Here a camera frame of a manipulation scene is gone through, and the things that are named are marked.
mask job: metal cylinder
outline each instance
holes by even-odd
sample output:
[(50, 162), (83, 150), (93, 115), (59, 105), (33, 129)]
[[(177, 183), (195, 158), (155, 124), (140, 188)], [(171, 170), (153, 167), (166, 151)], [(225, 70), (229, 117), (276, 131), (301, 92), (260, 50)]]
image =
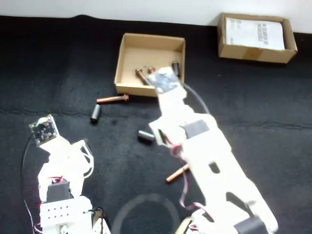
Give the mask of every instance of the metal cylinder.
[(101, 105), (96, 104), (96, 106), (94, 107), (94, 110), (92, 112), (92, 115), (90, 117), (90, 120), (91, 120), (92, 123), (97, 123), (98, 122), (100, 111), (101, 111)]
[(174, 71), (174, 74), (177, 76), (177, 77), (180, 77), (180, 64), (178, 61), (173, 61), (172, 64), (172, 70)]
[(138, 139), (144, 140), (147, 142), (153, 142), (155, 140), (155, 136), (153, 134), (142, 131), (142, 130), (138, 131), (137, 137), (138, 137)]

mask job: circuit board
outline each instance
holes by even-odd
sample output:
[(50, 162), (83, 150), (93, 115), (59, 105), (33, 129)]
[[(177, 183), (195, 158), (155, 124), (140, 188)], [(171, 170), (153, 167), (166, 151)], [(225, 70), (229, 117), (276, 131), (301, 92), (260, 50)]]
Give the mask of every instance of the circuit board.
[(29, 125), (37, 146), (57, 137), (59, 134), (51, 115), (40, 118), (36, 123)]

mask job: small copper rod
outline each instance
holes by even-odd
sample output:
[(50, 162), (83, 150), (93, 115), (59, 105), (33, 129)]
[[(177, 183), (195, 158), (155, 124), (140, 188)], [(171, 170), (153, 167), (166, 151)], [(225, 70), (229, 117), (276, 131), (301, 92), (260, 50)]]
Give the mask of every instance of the small copper rod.
[(190, 168), (190, 166), (188, 164), (185, 164), (183, 167), (181, 167), (179, 170), (177, 170), (175, 173), (173, 173), (171, 176), (169, 176), (166, 181), (169, 183), (172, 180), (174, 180), (175, 178), (177, 178), (178, 176), (180, 176), (183, 171), (187, 171)]
[(121, 100), (128, 101), (129, 96), (127, 94), (124, 94), (123, 96), (117, 96), (117, 97), (98, 98), (97, 104), (104, 104), (104, 103), (111, 102), (111, 101), (121, 101)]

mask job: black cable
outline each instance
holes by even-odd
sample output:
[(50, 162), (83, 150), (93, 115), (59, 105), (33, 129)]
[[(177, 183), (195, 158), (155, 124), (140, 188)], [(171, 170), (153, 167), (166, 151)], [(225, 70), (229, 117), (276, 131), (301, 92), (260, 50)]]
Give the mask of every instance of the black cable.
[(188, 91), (190, 91), (199, 101), (199, 103), (202, 105), (202, 107), (204, 108), (204, 111), (206, 112), (206, 114), (210, 114), (210, 111), (207, 107), (207, 105), (205, 104), (205, 102), (203, 101), (203, 99), (200, 97), (200, 95), (194, 90), (192, 89), (190, 86), (188, 86), (186, 83), (181, 82), (181, 85), (186, 88)]
[(30, 143), (31, 143), (31, 140), (32, 140), (32, 136), (30, 136), (27, 140), (27, 143), (26, 143), (26, 146), (24, 148), (24, 152), (23, 152), (23, 155), (21, 157), (21, 161), (20, 161), (20, 192), (21, 192), (21, 196), (23, 198), (23, 201), (24, 201), (24, 204), (25, 204), (25, 207), (27, 209), (27, 212), (29, 214), (29, 217), (30, 217), (30, 221), (31, 221), (31, 231), (32, 231), (32, 234), (35, 234), (34, 232), (34, 221), (33, 221), (33, 217), (30, 213), (30, 210), (28, 208), (28, 205), (27, 205), (27, 202), (25, 200), (25, 194), (24, 194), (24, 175), (23, 175), (23, 171), (24, 171), (24, 162), (25, 162), (25, 157), (27, 155), (27, 151), (28, 151), (28, 148), (30, 146)]

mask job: white wall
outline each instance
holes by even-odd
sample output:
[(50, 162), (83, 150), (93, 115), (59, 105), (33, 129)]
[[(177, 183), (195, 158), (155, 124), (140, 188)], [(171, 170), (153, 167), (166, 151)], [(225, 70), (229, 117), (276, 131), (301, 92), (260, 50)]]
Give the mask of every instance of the white wall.
[(312, 0), (0, 0), (0, 15), (216, 25), (221, 12), (281, 16), (312, 33)]

